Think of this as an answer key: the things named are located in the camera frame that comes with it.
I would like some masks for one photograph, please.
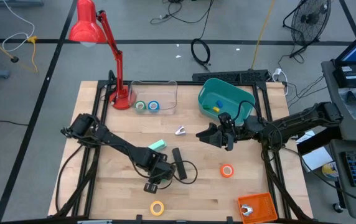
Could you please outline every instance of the orange plastic tray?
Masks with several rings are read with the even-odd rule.
[[[272,197],[269,192],[243,196],[238,198],[239,211],[243,224],[269,222],[278,219]],[[241,209],[241,205],[248,205],[253,208],[253,213],[248,217],[243,215],[246,209]]]

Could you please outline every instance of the clear plastic container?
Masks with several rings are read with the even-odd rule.
[[[129,87],[129,102],[137,114],[175,114],[178,84],[169,82],[132,81]]]

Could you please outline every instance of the blue tape roll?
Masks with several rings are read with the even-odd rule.
[[[160,104],[156,100],[152,100],[148,104],[148,110],[150,113],[157,113],[159,112]]]

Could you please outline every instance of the white paper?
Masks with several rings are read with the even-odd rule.
[[[305,135],[299,139],[297,139],[297,144],[300,142],[303,142],[312,136],[314,136],[315,133],[313,131],[308,131],[305,133]],[[325,147],[320,147],[318,149],[313,150],[310,153],[307,153],[302,156],[302,159],[304,159],[304,162],[311,168],[311,170],[315,170],[321,166],[323,166],[326,163],[332,162],[333,159],[329,155],[329,153],[326,151]],[[310,170],[305,166],[304,164],[302,165],[307,172]]]

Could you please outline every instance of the wooden table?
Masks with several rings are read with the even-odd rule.
[[[97,82],[81,83],[72,121],[79,113],[91,113],[96,85]],[[287,116],[289,112],[282,84],[267,83],[267,87],[273,119]],[[241,88],[253,92],[250,87]],[[202,115],[198,109],[197,95],[200,89],[201,86],[178,86],[178,104],[174,115],[137,115],[132,109],[118,111],[108,108],[105,124],[112,132],[135,146],[148,146],[160,139],[165,140],[168,146],[162,152],[169,156],[170,162],[174,160],[171,150],[179,147],[182,158],[197,166],[199,176],[192,185],[173,181],[169,188],[150,194],[143,191],[147,180],[138,176],[129,159],[117,150],[103,146],[90,218],[134,220],[137,214],[142,214],[144,220],[225,221],[228,216],[232,216],[234,221],[240,221],[237,198],[268,191],[260,143],[253,140],[240,141],[235,144],[233,151],[227,152],[202,143],[195,137],[197,132],[208,128],[209,122],[215,122]],[[262,92],[258,94],[262,114],[266,117]],[[185,126],[187,134],[176,136],[174,133],[181,125]],[[294,142],[289,142],[287,146],[297,150]],[[61,165],[77,147],[76,140],[67,140]],[[77,186],[82,156],[83,150],[67,164],[63,172],[60,206]],[[305,214],[312,217],[298,156],[285,150],[280,150],[280,156],[288,192]],[[223,178],[219,171],[222,164],[231,164],[235,175],[229,179]],[[195,172],[187,164],[185,169],[189,181]],[[84,190],[79,214],[83,213],[86,193]],[[277,189],[276,193],[279,215],[283,218],[281,197]],[[150,204],[155,200],[160,200],[165,206],[164,213],[159,217],[151,215],[149,211]],[[55,212],[54,194],[49,214]]]

